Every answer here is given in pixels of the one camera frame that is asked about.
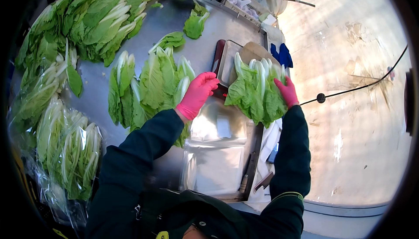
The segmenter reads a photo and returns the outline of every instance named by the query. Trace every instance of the clear plastic wrap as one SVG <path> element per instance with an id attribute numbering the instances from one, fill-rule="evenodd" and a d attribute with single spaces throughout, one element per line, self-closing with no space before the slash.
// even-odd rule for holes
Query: clear plastic wrap
<path id="1" fill-rule="evenodd" d="M 249 129 L 254 127 L 235 106 L 210 97 L 192 121 L 185 141 L 180 190 L 208 195 L 238 191 L 244 170 Z"/>
<path id="2" fill-rule="evenodd" d="M 207 195 L 235 193 L 240 188 L 244 145 L 217 147 L 195 145 L 184 151 L 182 189 Z"/>
<path id="3" fill-rule="evenodd" d="M 21 91 L 13 101 L 8 112 L 9 138 L 21 151 L 26 172 L 36 180 L 41 203 L 51 208 L 56 222 L 80 231 L 87 222 L 102 134 L 95 123 L 88 124 L 86 116 L 66 108 L 59 99 L 60 87 L 55 81 L 59 74 L 49 79 L 48 74 L 57 71 L 48 71 L 51 67 L 35 87 Z M 41 107 L 25 108 L 34 101 L 31 96 L 39 96 L 53 83 L 52 95 L 45 95 L 46 101 L 36 101 Z"/>

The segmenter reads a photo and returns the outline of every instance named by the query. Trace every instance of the dark green jacket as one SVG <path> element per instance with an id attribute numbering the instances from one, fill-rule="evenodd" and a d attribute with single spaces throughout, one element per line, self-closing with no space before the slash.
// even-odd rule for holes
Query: dark green jacket
<path id="1" fill-rule="evenodd" d="M 286 113 L 282 126 L 275 176 L 270 182 L 272 201 L 260 215 L 234 210 L 217 199 L 200 196 L 199 201 L 183 203 L 162 213 L 151 237 L 159 231 L 169 231 L 170 239 L 181 238 L 190 224 L 195 223 L 209 238 L 243 238 L 243 231 L 238 228 L 243 226 L 236 225 L 239 219 L 248 238 L 300 238 L 302 199 L 310 190 L 308 129 L 300 106 L 293 106 Z M 169 150 L 183 127 L 174 110 L 161 111 L 141 129 L 130 133 L 119 147 L 107 148 L 99 189 L 89 211 L 87 238 L 142 237 L 143 230 L 148 229 L 141 225 L 142 203 L 147 195 L 143 179 L 152 171 L 153 160 Z M 190 191 L 183 194 L 195 195 Z M 159 206 L 173 200 L 169 194 L 159 196 L 154 197 L 161 202 Z"/>

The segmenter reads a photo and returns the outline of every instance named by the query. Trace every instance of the white plastic basket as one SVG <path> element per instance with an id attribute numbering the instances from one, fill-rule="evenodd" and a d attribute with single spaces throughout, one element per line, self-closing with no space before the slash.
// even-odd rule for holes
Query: white plastic basket
<path id="1" fill-rule="evenodd" d="M 249 9 L 252 9 L 254 11 L 256 11 L 256 13 L 260 16 L 266 12 L 270 11 L 268 9 L 266 9 L 264 6 L 262 6 L 260 3 L 258 3 L 256 0 L 250 0 L 251 2 L 247 5 L 249 7 Z M 222 3 L 227 6 L 228 8 L 238 12 L 240 15 L 243 15 L 246 19 L 250 20 L 251 22 L 253 22 L 254 24 L 260 26 L 261 22 L 256 19 L 255 17 L 253 17 L 252 15 L 247 14 L 245 11 L 243 11 L 242 9 L 240 9 L 238 6 L 232 4 L 230 1 L 228 0 L 223 0 Z"/>

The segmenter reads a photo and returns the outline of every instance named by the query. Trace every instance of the cutting board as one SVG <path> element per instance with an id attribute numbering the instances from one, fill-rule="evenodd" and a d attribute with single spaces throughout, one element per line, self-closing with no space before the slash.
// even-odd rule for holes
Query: cutting board
<path id="1" fill-rule="evenodd" d="M 270 54 L 263 46 L 255 43 L 248 42 L 240 51 L 241 60 L 245 64 L 249 64 L 250 60 L 256 59 L 257 61 L 265 59 L 271 59 L 272 64 L 280 66 L 280 63 Z"/>

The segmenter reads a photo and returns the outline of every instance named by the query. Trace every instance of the pink gloved hand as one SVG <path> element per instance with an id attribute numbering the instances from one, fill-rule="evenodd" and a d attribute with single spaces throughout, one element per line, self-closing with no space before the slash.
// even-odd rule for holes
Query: pink gloved hand
<path id="1" fill-rule="evenodd" d="M 291 82 L 291 79 L 288 76 L 285 76 L 286 86 L 283 85 L 281 81 L 276 78 L 274 79 L 274 83 L 280 90 L 282 96 L 284 97 L 288 109 L 290 109 L 294 105 L 300 104 L 297 99 L 297 94 L 295 93 L 294 84 Z"/>
<path id="2" fill-rule="evenodd" d="M 199 74 L 192 80 L 185 96 L 181 103 L 176 106 L 176 109 L 188 120 L 192 121 L 198 115 L 208 96 L 214 94 L 212 90 L 218 88 L 219 82 L 214 73 L 205 72 Z"/>

